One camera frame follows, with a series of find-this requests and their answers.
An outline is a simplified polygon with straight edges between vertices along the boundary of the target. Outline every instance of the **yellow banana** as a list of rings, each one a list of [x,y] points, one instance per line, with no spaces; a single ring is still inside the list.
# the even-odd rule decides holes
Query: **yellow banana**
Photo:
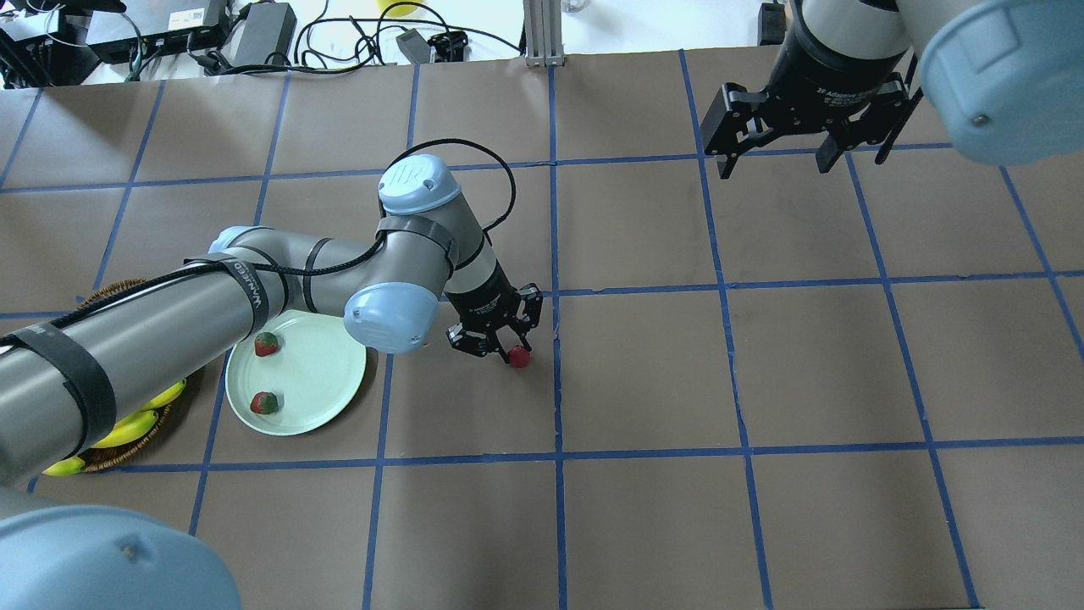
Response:
[[[165,407],[166,405],[176,401],[177,398],[181,395],[181,392],[184,392],[184,387],[186,385],[188,380],[182,379],[178,381],[177,384],[170,386],[169,390],[166,390],[162,394],[158,394],[157,397],[152,399],[150,403],[140,407],[139,411],[149,412],[151,410],[158,410]]]
[[[117,425],[113,427],[113,432],[109,432],[108,437],[102,439],[98,443],[94,443],[91,447],[95,450],[105,450],[131,443],[136,439],[146,434],[146,431],[151,430],[151,427],[154,426],[155,421],[158,421],[158,412],[136,412],[118,421]]]
[[[50,477],[67,477],[69,475],[75,475],[76,472],[81,472],[83,466],[86,466],[86,463],[82,462],[82,458],[79,456],[72,456],[50,466],[44,472],[42,472],[42,475],[48,475]]]

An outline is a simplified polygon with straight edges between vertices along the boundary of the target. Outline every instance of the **barcode label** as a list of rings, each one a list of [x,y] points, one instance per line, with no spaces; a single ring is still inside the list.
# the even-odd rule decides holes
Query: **barcode label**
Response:
[[[203,25],[205,14],[207,14],[207,9],[191,9],[188,11],[176,11],[169,13],[169,27],[166,29],[168,31],[173,31],[175,29],[186,29],[190,27],[201,26]]]

